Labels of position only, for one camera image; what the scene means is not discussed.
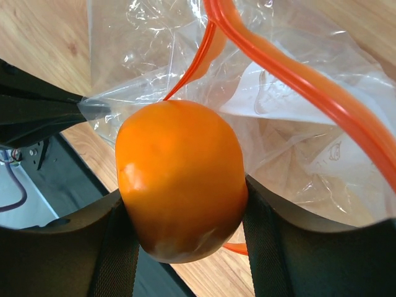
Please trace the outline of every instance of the ziplock bag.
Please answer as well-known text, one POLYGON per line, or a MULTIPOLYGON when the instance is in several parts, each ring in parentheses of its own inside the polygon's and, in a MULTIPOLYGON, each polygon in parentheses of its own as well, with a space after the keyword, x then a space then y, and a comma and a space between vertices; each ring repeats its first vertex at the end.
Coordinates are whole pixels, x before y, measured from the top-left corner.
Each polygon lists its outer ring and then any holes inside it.
POLYGON ((99 135, 113 144, 128 116, 176 86, 172 99, 230 123, 246 173, 273 192, 355 226, 395 215, 395 84, 345 31, 299 0, 205 0, 205 13, 199 1, 170 2, 133 2, 135 24, 171 33, 149 49, 169 51, 169 63, 80 104, 88 118, 110 108, 91 122, 99 135), (195 20, 175 27, 178 15, 195 20))

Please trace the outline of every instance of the orange object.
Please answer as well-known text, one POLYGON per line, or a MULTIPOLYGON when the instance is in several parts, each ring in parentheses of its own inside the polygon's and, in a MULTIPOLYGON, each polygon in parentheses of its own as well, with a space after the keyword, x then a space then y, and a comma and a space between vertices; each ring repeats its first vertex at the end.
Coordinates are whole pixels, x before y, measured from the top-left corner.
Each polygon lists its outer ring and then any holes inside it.
POLYGON ((219 249, 248 200, 232 128, 191 101, 162 101, 127 119, 116 139, 118 185, 143 249, 185 263, 219 249))
MULTIPOLYGON (((208 26, 196 58, 182 78, 184 84, 205 74, 207 65, 224 49, 229 38, 246 56, 337 123, 371 158, 396 192, 396 139, 369 109, 335 82, 290 59, 271 42, 249 31, 233 0, 204 0, 204 6, 208 26)), ((171 94, 182 86, 176 85, 171 94)), ((228 243, 225 247, 240 254, 248 253, 245 244, 228 243)))

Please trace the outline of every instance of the orange tomato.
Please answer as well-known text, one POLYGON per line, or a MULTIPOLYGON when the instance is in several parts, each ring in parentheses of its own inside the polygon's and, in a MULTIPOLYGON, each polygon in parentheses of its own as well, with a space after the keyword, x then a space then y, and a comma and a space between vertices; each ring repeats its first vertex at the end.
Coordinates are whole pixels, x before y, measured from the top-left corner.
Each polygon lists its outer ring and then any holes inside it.
POLYGON ((211 255, 241 223, 248 190, 241 147, 214 111, 161 101, 125 121, 118 185, 143 249, 166 263, 211 255))

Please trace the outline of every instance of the orange fruit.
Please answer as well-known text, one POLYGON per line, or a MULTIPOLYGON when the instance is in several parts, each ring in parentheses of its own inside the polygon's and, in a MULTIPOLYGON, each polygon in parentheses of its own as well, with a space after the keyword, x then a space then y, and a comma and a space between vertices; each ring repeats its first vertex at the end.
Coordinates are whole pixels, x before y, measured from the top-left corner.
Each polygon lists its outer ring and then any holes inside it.
POLYGON ((248 190, 232 128, 191 101, 161 101, 116 139, 118 185, 142 248, 185 263, 211 255, 241 223, 248 190))

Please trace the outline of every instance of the wooden table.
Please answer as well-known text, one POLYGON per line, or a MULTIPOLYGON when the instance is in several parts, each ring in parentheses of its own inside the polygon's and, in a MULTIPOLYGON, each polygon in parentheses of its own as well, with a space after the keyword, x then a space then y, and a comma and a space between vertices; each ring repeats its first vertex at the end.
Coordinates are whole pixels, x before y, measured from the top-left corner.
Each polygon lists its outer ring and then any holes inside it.
MULTIPOLYGON (((348 30, 396 79, 396 2, 303 0, 348 30)), ((89 94, 90 65, 85 0, 0 0, 0 57, 70 92, 89 94)), ((102 183, 117 188, 114 152, 87 124, 64 135, 102 183)), ((254 296, 247 257, 224 249, 173 265, 197 296, 254 296)))

